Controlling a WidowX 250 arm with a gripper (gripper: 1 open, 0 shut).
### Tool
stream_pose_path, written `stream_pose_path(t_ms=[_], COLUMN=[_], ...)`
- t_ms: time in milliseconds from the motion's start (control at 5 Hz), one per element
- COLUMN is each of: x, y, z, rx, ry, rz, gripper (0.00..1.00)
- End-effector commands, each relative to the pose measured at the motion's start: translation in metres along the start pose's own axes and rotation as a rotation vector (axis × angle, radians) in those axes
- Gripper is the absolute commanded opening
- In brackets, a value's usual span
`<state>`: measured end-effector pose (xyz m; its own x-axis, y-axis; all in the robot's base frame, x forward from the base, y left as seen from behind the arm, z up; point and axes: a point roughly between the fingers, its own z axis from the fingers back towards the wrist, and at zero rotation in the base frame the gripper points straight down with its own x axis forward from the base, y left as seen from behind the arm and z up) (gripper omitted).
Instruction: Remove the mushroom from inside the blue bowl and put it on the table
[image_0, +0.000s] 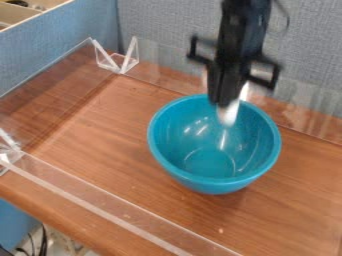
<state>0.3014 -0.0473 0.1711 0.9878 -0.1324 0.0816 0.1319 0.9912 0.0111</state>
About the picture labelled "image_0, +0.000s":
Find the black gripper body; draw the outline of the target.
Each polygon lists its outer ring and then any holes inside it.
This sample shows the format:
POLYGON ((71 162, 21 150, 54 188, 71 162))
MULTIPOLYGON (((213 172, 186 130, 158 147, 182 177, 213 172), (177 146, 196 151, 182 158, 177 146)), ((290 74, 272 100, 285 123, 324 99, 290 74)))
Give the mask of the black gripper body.
POLYGON ((222 71, 228 65, 241 65, 249 69, 248 81, 252 81, 269 89, 276 88, 281 65, 262 53, 261 49, 253 50, 252 43, 238 40, 237 36, 221 34, 218 36, 218 40, 213 41, 208 38, 200 38, 197 35, 193 35, 188 58, 194 62, 204 64, 208 69, 209 66, 216 63, 221 66, 222 71), (209 59, 197 54, 198 43, 217 48, 214 59, 209 59), (269 65, 272 67, 272 78, 269 80, 252 75, 253 63, 269 65))

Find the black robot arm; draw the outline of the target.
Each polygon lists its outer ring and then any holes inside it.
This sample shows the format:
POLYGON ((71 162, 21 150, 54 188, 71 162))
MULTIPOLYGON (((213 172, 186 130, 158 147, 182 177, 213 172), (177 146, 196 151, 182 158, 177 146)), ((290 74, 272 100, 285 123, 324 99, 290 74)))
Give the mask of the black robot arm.
POLYGON ((248 81, 274 89, 282 66, 264 54, 272 0, 224 0, 218 39, 192 36, 188 58, 206 66, 210 102, 228 107, 248 81))

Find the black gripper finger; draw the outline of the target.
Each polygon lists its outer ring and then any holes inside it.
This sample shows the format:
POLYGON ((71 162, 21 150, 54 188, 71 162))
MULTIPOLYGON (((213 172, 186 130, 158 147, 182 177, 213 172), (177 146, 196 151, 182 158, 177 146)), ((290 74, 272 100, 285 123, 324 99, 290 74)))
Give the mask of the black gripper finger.
POLYGON ((224 71, 216 63, 209 66, 208 71, 209 98, 213 104, 222 104, 225 102, 222 95, 224 71))
POLYGON ((249 69, 241 65, 228 65, 224 68, 221 87, 221 106, 228 107, 240 97, 248 81, 249 69))

